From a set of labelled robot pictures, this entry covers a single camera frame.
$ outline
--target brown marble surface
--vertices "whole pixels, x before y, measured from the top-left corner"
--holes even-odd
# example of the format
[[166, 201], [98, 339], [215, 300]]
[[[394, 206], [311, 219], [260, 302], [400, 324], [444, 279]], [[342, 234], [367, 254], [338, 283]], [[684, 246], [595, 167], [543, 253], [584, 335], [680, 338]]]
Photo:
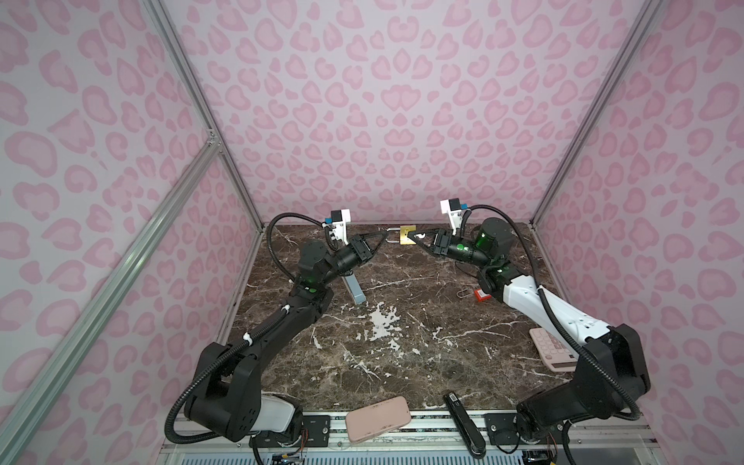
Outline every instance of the brown marble surface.
[[[348, 230], [351, 235], [381, 228], [350, 225]], [[529, 234], [526, 226], [522, 230]], [[312, 225], [275, 228], [275, 251], [291, 272], [297, 269], [298, 246], [310, 238], [323, 238]], [[532, 249], [539, 256], [534, 243]], [[529, 269], [520, 246], [512, 260]], [[539, 263], [543, 283], [553, 289]], [[296, 397], [306, 411], [353, 410], [398, 395], [411, 409], [443, 408], [442, 394], [450, 390], [465, 399], [467, 408], [494, 409], [512, 408], [533, 391], [570, 378], [539, 360], [528, 334], [536, 326], [531, 320], [494, 298], [478, 303], [472, 293], [476, 280], [451, 260], [436, 259], [417, 246], [386, 243], [355, 274], [367, 302], [355, 307], [343, 281], [335, 281], [327, 313], [264, 371], [264, 391]], [[263, 243], [231, 340], [275, 311], [289, 288]]]

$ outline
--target brass padlock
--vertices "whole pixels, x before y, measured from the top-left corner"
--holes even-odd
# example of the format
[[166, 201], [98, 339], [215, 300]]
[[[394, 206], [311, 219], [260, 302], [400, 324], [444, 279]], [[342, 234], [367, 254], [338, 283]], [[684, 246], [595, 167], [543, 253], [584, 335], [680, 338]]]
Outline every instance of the brass padlock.
[[398, 240], [390, 240], [390, 237], [387, 239], [387, 241], [391, 244], [403, 244], [404, 246], [412, 246], [415, 244], [414, 241], [408, 238], [409, 232], [416, 231], [415, 225], [400, 226], [399, 228], [388, 228], [388, 231], [400, 232]]

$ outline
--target pink phone case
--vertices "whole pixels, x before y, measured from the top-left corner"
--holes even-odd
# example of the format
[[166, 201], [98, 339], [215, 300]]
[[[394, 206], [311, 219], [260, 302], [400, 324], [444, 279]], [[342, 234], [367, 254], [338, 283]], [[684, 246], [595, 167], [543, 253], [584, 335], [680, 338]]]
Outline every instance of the pink phone case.
[[393, 431], [411, 422], [405, 397], [398, 396], [346, 414], [346, 431], [352, 444]]

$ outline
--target red tag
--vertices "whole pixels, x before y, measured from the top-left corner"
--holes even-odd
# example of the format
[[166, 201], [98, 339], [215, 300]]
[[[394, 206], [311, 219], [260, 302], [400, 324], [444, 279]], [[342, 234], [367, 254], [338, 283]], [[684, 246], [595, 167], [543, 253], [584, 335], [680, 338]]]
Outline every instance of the red tag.
[[482, 289], [475, 290], [475, 298], [478, 299], [478, 302], [487, 301], [491, 297], [492, 297], [491, 294], [486, 294], [485, 292], [483, 292]]

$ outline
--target calculator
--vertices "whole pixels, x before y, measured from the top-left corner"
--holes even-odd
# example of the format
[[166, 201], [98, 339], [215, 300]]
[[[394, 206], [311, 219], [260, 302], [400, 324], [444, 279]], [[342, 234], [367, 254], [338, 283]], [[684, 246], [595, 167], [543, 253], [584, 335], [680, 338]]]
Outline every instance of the calculator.
[[558, 339], [543, 328], [533, 328], [530, 336], [540, 352], [540, 359], [550, 371], [565, 373], [576, 370], [576, 358]]

